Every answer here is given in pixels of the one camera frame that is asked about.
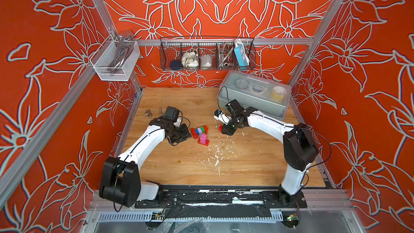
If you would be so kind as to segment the long red lego brick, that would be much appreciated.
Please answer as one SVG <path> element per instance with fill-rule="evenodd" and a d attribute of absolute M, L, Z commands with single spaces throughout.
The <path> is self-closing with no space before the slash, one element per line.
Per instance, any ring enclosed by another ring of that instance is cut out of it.
<path fill-rule="evenodd" d="M 210 141 L 199 139 L 198 143 L 204 146 L 209 146 Z"/>

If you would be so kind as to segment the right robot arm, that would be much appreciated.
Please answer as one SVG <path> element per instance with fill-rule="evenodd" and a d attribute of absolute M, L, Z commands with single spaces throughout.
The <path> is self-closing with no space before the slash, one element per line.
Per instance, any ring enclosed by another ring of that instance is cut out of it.
<path fill-rule="evenodd" d="M 258 129 L 283 144 L 287 170 L 280 185 L 283 193 L 293 196 L 300 192 L 305 173 L 311 168 L 319 154 L 319 149 L 307 125 L 297 125 L 276 120 L 254 107 L 242 107 L 237 100 L 229 102 L 225 108 L 230 115 L 220 109 L 215 111 L 214 118 L 223 123 L 220 132 L 234 135 L 239 128 L 252 127 Z"/>

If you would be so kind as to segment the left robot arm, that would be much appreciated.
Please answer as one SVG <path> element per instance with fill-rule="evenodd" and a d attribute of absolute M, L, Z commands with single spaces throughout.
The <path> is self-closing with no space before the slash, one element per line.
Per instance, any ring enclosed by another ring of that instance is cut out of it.
<path fill-rule="evenodd" d="M 167 140 L 176 146 L 191 137 L 188 125 L 183 123 L 182 112 L 167 107 L 164 115 L 153 119 L 143 135 L 129 149 L 117 157 L 108 157 L 103 164 L 99 197 L 125 207 L 137 201 L 154 201 L 161 186 L 143 182 L 140 169 L 155 147 Z"/>

